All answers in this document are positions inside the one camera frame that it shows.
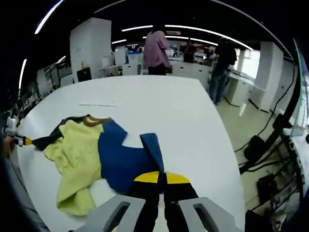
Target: floor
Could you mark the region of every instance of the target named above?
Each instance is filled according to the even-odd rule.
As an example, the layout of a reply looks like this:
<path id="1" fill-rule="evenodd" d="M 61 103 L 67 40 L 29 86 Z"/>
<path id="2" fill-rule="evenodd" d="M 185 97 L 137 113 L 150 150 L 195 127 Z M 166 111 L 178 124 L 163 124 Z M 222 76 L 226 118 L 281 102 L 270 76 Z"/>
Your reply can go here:
<path id="1" fill-rule="evenodd" d="M 226 101 L 222 101 L 216 106 L 216 108 L 225 125 L 225 129 L 230 137 L 234 151 L 245 145 L 253 135 L 257 135 L 262 128 L 264 128 L 270 117 L 270 113 L 257 110 L 250 102 L 246 102 L 245 110 L 241 116 L 239 116 L 240 108 L 232 106 Z M 263 139 L 268 138 L 273 131 L 272 123 L 274 119 L 275 117 L 270 120 L 268 127 L 261 134 Z M 243 150 L 237 152 L 236 157 L 238 164 L 247 161 L 243 155 Z M 257 180 L 271 172 L 275 172 L 276 170 L 276 166 L 269 166 L 254 173 L 246 172 L 241 176 L 246 210 L 259 205 L 256 189 Z M 255 210 L 255 212 L 259 214 L 263 214 L 263 211 L 263 207 Z"/>

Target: ceiling light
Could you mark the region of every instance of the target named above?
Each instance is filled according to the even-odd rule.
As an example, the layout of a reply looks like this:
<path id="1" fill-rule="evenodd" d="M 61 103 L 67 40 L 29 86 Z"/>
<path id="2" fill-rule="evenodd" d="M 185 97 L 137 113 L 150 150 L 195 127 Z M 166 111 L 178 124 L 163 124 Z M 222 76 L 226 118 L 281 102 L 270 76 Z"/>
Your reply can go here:
<path id="1" fill-rule="evenodd" d="M 21 67 L 18 89 L 21 88 L 21 82 L 23 80 L 23 74 L 24 74 L 24 69 L 25 69 L 26 62 L 27 62 L 27 59 L 24 59 L 23 66 Z"/>
<path id="2" fill-rule="evenodd" d="M 121 30 L 122 32 L 128 31 L 128 30 L 137 30 L 137 29 L 142 29 L 142 28 L 152 28 L 153 25 L 148 25 L 148 26 L 140 26 L 140 27 L 134 27 L 134 28 L 128 28 L 128 29 L 123 29 Z"/>
<path id="3" fill-rule="evenodd" d="M 234 41 L 234 42 L 236 42 L 236 43 L 238 43 L 238 44 L 240 44 L 240 45 L 242 45 L 242 46 L 244 46 L 244 47 L 246 47 L 246 48 L 248 48 L 250 50 L 253 50 L 253 48 L 245 45 L 244 43 L 242 43 L 242 42 L 240 42 L 238 40 L 235 40 L 235 39 L 233 39 L 231 37 L 228 37 L 226 35 L 223 35 L 223 34 L 211 31 L 211 30 L 206 30 L 206 29 L 201 29 L 201 28 L 194 28 L 194 27 L 187 27 L 187 26 L 179 26 L 179 25 L 165 25 L 165 27 L 167 27 L 167 28 L 184 28 L 184 29 L 192 29 L 192 30 L 204 31 L 204 32 L 207 32 L 207 33 L 211 33 L 211 34 L 214 34 L 214 35 L 218 35 L 218 36 L 224 37 L 224 38 L 229 39 L 231 41 Z"/>
<path id="4" fill-rule="evenodd" d="M 195 39 L 195 38 L 190 38 L 190 40 L 200 41 L 200 42 L 203 42 L 203 43 L 207 43 L 207 44 L 212 44 L 212 45 L 218 46 L 217 43 L 209 42 L 209 41 L 206 41 L 206 40 L 200 40 L 200 39 Z"/>
<path id="5" fill-rule="evenodd" d="M 112 44 L 121 43 L 121 42 L 125 42 L 125 41 L 126 41 L 126 40 L 118 40 L 118 41 L 112 42 Z"/>
<path id="6" fill-rule="evenodd" d="M 166 38 L 173 38 L 173 39 L 184 39 L 184 40 L 188 40 L 189 37 L 183 37 L 183 36 L 174 36 L 174 35 L 166 35 Z"/>
<path id="7" fill-rule="evenodd" d="M 60 60 L 58 60 L 57 64 L 60 63 L 61 61 L 63 61 L 66 58 L 66 56 L 64 56 L 63 58 L 61 58 Z"/>
<path id="8" fill-rule="evenodd" d="M 42 27 L 44 26 L 44 24 L 46 23 L 47 19 L 49 18 L 49 16 L 54 12 L 54 10 L 63 2 L 64 0 L 60 0 L 48 13 L 47 15 L 45 15 L 44 19 L 40 22 L 38 28 L 35 31 L 35 35 L 38 34 L 40 32 L 40 30 L 42 29 Z"/>

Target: pink shirt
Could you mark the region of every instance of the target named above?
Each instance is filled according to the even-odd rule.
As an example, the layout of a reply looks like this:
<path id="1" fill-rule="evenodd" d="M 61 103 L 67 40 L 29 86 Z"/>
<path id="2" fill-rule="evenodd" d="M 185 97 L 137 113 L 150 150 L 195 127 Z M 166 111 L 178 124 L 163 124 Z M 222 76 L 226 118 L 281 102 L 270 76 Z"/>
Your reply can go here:
<path id="1" fill-rule="evenodd" d="M 144 60 L 148 67 L 156 67 L 164 64 L 165 67 L 170 67 L 169 58 L 165 50 L 169 49 L 169 42 L 165 38 L 164 32 L 158 30 L 154 33 L 149 33 L 145 42 Z"/>

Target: ceiling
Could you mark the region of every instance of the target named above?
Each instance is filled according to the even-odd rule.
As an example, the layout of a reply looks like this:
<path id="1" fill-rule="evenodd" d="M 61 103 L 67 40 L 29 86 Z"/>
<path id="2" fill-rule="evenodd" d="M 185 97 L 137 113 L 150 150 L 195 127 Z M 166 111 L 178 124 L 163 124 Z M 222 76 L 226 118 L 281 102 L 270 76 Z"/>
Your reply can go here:
<path id="1" fill-rule="evenodd" d="M 260 25 L 235 10 L 213 2 L 216 0 L 184 1 L 177 0 L 124 0 L 95 13 L 102 7 L 117 2 L 116 0 L 64 0 L 49 17 L 40 33 L 34 32 L 47 12 L 58 0 L 20 1 L 9 3 L 3 30 L 5 33 L 6 66 L 3 81 L 16 91 L 23 60 L 27 58 L 22 85 L 36 78 L 36 71 L 46 67 L 66 55 L 70 58 L 70 31 L 90 17 L 98 17 L 112 21 L 112 41 L 127 39 L 128 42 L 140 42 L 149 29 L 122 32 L 122 29 L 151 25 L 155 21 L 164 24 L 191 26 L 212 30 L 236 40 L 254 49 L 259 49 L 260 41 L 274 41 L 282 46 Z M 308 36 L 302 32 L 299 21 L 305 18 L 296 1 L 293 5 L 286 3 L 279 7 L 277 1 L 268 0 L 233 1 L 222 0 L 230 4 L 267 27 L 284 46 L 294 52 L 292 37 L 299 43 Z M 193 37 L 217 43 L 219 36 L 202 31 L 177 29 L 182 36 Z M 307 53 L 305 43 L 302 49 Z"/>

